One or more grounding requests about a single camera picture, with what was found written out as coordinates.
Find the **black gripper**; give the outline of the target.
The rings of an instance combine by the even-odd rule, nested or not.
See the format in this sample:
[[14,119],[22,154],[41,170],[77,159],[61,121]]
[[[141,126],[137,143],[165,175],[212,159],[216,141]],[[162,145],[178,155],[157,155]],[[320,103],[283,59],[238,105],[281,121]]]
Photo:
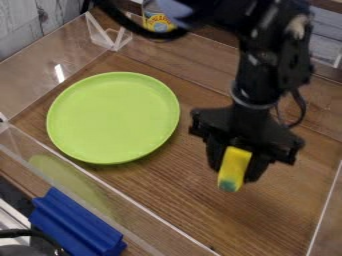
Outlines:
[[293,165],[304,139],[281,125],[270,110],[250,109],[238,103],[220,108],[196,108],[190,112],[189,132],[206,143],[210,168],[218,172],[228,146],[254,153],[245,182],[257,182],[276,161]]

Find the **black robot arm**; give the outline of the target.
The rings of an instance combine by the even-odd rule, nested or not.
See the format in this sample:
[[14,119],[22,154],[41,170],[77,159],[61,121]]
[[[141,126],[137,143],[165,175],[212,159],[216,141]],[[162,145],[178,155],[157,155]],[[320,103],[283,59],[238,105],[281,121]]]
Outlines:
[[190,133],[204,139],[209,166],[218,172],[218,186],[236,190],[256,182],[268,167],[295,164],[304,139],[292,132],[279,113],[280,100],[292,95],[300,113],[308,111],[300,87],[313,75],[309,49],[313,31],[307,0],[157,0],[177,25],[154,32],[121,11],[118,0],[95,0],[103,12],[136,34],[177,40],[204,25],[232,32],[240,40],[240,66],[230,95],[233,103],[192,111]]

